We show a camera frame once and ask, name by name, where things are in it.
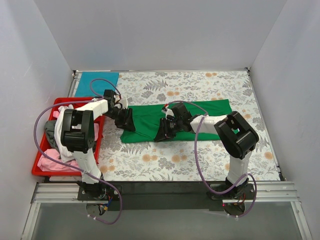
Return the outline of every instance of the dark gray cloth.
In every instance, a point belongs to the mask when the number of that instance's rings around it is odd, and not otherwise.
[[[57,146],[56,140],[55,140],[55,125],[57,120],[49,120],[46,121],[44,125],[44,132],[47,141],[49,142],[51,148],[56,149],[59,152],[59,148]]]

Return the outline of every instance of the blue cloth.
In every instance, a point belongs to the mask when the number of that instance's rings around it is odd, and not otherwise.
[[[85,71],[82,73],[78,88],[75,92],[75,97],[95,97],[94,93],[90,90],[90,82],[93,79],[106,79],[117,86],[119,73],[118,72],[98,72],[98,71]],[[115,91],[115,88],[105,81],[95,81],[92,88],[98,94],[103,95],[106,89]]]

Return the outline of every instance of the floral tablecloth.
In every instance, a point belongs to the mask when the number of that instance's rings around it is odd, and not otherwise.
[[[246,71],[121,72],[117,87],[124,97],[129,97],[130,105],[229,99],[232,110],[240,112],[260,137],[248,171],[260,181],[280,180]],[[112,119],[106,119],[98,165],[105,180],[201,180],[195,164],[193,141],[123,144],[120,140],[122,132]],[[221,141],[200,141],[198,155],[208,181],[225,180],[229,155]]]

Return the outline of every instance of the green cloth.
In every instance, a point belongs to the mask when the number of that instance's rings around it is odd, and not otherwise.
[[[229,100],[216,101],[194,101],[193,103],[207,110],[209,116],[227,115],[232,112]],[[135,132],[123,131],[120,139],[125,144],[153,142],[159,129],[160,118],[164,118],[165,114],[161,111],[164,104],[130,106],[132,108],[132,117],[135,126]],[[186,108],[192,115],[204,114],[204,112],[191,104],[185,104]],[[200,133],[199,141],[219,140],[219,136],[211,133]],[[194,141],[195,134],[190,132],[177,132],[176,137],[169,141]]]

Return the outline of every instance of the wall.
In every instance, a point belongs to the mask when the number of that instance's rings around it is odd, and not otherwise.
[[[320,2],[288,0],[251,72],[284,176],[320,239]]]
[[[35,0],[73,70],[243,69],[286,0]]]
[[[0,239],[18,240],[36,185],[33,125],[72,72],[32,0],[0,0],[0,43]]]

